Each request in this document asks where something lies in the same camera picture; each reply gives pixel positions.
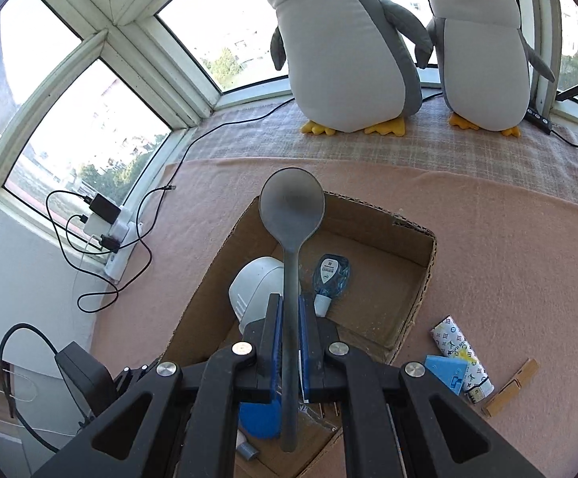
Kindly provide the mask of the blue plastic card piece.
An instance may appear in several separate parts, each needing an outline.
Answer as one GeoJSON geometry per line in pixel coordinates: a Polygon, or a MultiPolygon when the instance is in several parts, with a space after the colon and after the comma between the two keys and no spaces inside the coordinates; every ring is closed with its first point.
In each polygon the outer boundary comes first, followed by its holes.
{"type": "Polygon", "coordinates": [[[467,370],[467,361],[456,357],[427,355],[424,361],[427,370],[456,395],[462,393],[467,370]]]}

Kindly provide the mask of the patterned silver lighter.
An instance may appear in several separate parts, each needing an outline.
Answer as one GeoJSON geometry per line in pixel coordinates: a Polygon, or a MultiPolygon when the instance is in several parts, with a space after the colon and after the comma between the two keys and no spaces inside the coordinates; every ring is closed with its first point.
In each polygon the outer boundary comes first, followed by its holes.
{"type": "Polygon", "coordinates": [[[456,358],[466,364],[462,392],[472,404],[478,404],[492,395],[494,385],[486,368],[483,367],[471,343],[466,340],[462,330],[450,315],[439,321],[430,330],[430,335],[443,356],[456,358]]]}

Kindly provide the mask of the blue round lid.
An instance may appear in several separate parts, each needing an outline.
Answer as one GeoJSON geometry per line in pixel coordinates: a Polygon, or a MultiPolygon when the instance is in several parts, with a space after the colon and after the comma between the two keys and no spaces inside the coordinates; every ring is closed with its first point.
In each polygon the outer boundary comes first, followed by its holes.
{"type": "Polygon", "coordinates": [[[242,402],[239,406],[239,426],[249,436],[257,439],[275,439],[281,431],[280,401],[268,404],[242,402]]]}

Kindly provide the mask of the wooden clothespin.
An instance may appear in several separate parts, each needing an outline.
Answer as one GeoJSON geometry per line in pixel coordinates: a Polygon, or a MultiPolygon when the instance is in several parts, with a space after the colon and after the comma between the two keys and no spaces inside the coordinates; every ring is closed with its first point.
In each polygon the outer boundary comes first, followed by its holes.
{"type": "Polygon", "coordinates": [[[487,417],[496,417],[507,407],[516,397],[519,396],[524,387],[527,387],[536,373],[539,364],[534,358],[524,361],[524,364],[515,372],[512,378],[482,407],[482,412],[487,417]]]}

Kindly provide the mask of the white round plug device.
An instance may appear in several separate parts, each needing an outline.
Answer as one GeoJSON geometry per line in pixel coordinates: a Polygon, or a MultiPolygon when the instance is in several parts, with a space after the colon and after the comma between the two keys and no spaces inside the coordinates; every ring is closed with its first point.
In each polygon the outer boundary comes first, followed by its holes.
{"type": "Polygon", "coordinates": [[[270,295],[282,294],[283,262],[268,256],[248,262],[228,288],[239,332],[244,333],[250,323],[265,317],[270,295]]]}

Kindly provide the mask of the brown cardboard box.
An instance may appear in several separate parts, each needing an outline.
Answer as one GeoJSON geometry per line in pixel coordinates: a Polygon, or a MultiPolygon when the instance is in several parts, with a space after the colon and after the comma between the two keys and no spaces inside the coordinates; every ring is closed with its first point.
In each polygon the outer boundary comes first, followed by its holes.
{"type": "MultiPolygon", "coordinates": [[[[432,232],[382,208],[329,193],[318,231],[300,251],[301,287],[310,289],[316,263],[324,254],[347,257],[347,287],[332,301],[327,316],[338,324],[342,341],[389,364],[407,338],[430,282],[436,256],[432,232]]],[[[259,202],[252,200],[213,258],[183,310],[165,356],[185,367],[205,361],[238,338],[228,288],[242,267],[262,256],[279,258],[281,249],[266,231],[259,202]]],[[[298,477],[329,451],[341,417],[326,405],[304,407],[297,450],[285,453],[276,439],[252,438],[259,452],[251,462],[235,458],[237,477],[298,477]]]]}

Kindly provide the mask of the clear blue small bottle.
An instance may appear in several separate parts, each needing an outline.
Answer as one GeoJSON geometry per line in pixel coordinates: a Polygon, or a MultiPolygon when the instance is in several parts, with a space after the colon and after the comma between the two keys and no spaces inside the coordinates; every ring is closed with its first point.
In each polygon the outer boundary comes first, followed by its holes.
{"type": "Polygon", "coordinates": [[[331,302],[339,297],[347,286],[351,265],[347,257],[324,254],[313,273],[314,310],[318,317],[325,317],[331,302]]]}

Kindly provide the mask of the grey long spoon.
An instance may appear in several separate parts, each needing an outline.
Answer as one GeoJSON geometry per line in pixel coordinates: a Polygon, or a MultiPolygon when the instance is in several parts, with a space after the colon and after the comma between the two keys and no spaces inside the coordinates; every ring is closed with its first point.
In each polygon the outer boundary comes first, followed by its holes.
{"type": "Polygon", "coordinates": [[[283,341],[281,341],[281,434],[283,452],[298,446],[299,254],[325,213],[324,191],[310,172],[287,167],[268,177],[259,202],[260,217],[283,250],[283,341]]]}

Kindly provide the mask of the pink tube grey cap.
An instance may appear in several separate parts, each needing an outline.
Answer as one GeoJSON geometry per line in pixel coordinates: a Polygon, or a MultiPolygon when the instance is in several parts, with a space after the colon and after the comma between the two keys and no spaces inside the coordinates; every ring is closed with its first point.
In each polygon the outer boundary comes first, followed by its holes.
{"type": "Polygon", "coordinates": [[[236,433],[235,449],[237,454],[240,455],[246,462],[255,460],[260,454],[260,451],[249,442],[245,433],[240,429],[236,433]]]}

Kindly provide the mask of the black plug adapter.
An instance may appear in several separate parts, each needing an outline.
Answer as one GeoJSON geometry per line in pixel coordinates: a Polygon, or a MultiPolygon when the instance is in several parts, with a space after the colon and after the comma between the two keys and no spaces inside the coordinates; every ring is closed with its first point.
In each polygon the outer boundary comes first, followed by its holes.
{"type": "Polygon", "coordinates": [[[104,251],[110,251],[110,253],[116,254],[122,243],[113,236],[103,235],[101,236],[99,245],[104,251]]]}

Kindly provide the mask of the pink felt mat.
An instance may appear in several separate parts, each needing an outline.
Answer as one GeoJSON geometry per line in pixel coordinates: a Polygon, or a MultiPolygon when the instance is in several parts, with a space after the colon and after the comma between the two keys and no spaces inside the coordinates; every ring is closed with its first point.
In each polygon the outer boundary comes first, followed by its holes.
{"type": "MultiPolygon", "coordinates": [[[[282,159],[187,162],[175,171],[153,257],[96,320],[92,354],[112,372],[162,354],[228,232],[282,159]]],[[[400,361],[433,350],[451,316],[495,385],[527,359],[531,383],[491,421],[544,475],[578,472],[578,205],[495,182],[359,162],[306,160],[324,189],[399,214],[436,235],[430,287],[400,361]]]]}

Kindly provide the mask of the checkered cloth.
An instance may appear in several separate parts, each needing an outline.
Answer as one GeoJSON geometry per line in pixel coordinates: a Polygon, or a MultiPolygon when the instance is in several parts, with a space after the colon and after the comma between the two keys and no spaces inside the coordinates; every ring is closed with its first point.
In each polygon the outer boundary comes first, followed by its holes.
{"type": "Polygon", "coordinates": [[[510,184],[578,204],[578,133],[547,135],[530,123],[519,137],[449,125],[441,97],[424,102],[403,137],[303,134],[289,98],[224,109],[201,123],[186,160],[287,158],[363,162],[447,172],[510,184]]]}

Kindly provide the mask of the black inline remote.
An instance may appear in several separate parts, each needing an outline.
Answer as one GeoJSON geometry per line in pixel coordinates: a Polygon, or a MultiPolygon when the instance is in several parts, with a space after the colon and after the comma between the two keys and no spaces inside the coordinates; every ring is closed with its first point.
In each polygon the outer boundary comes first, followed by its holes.
{"type": "Polygon", "coordinates": [[[547,135],[550,135],[553,132],[553,125],[551,122],[532,107],[527,107],[524,120],[530,122],[547,135]]]}

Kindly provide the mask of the small plush penguin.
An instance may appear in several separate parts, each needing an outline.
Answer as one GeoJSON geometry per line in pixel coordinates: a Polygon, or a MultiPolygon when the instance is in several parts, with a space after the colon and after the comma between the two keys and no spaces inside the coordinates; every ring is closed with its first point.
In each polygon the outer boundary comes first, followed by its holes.
{"type": "Polygon", "coordinates": [[[530,70],[553,82],[548,64],[521,31],[516,0],[428,0],[449,124],[520,137],[530,102],[530,70]]]}

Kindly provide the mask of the large plush penguin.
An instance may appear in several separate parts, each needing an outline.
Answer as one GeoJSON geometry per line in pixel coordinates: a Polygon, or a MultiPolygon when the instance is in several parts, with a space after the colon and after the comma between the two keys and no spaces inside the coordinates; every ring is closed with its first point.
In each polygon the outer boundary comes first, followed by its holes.
{"type": "Polygon", "coordinates": [[[269,52],[288,70],[302,133],[406,134],[433,50],[412,12],[392,0],[266,1],[277,21],[269,52]]]}

